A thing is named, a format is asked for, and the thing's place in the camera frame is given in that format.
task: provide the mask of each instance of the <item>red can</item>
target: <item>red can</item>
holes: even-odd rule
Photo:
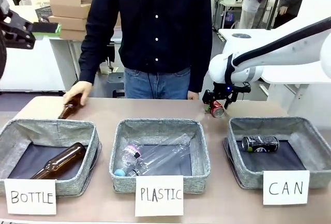
[[[210,106],[210,113],[212,114],[213,117],[220,118],[223,116],[224,108],[222,107],[221,104],[218,103],[218,101],[214,101],[209,106]]]

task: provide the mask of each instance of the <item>soda can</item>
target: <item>soda can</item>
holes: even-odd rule
[[[224,114],[224,108],[222,107],[221,104],[218,103],[218,101],[212,102],[210,105],[210,113],[212,114],[213,117],[215,118],[220,118]]]
[[[278,150],[279,140],[274,136],[244,136],[242,148],[249,153],[270,153]]]

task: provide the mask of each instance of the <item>blue bottle cap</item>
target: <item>blue bottle cap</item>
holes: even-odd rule
[[[125,176],[125,171],[122,170],[122,169],[117,169],[115,172],[114,172],[115,176]]]

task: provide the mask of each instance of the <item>stacked boxes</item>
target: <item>stacked boxes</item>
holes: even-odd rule
[[[52,23],[61,24],[60,38],[82,41],[86,35],[86,19],[92,0],[50,0]]]

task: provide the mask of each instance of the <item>black shirt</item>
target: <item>black shirt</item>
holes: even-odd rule
[[[212,51],[210,0],[93,0],[80,57],[81,81],[94,81],[118,12],[123,65],[175,73],[191,67],[189,90],[200,92]]]

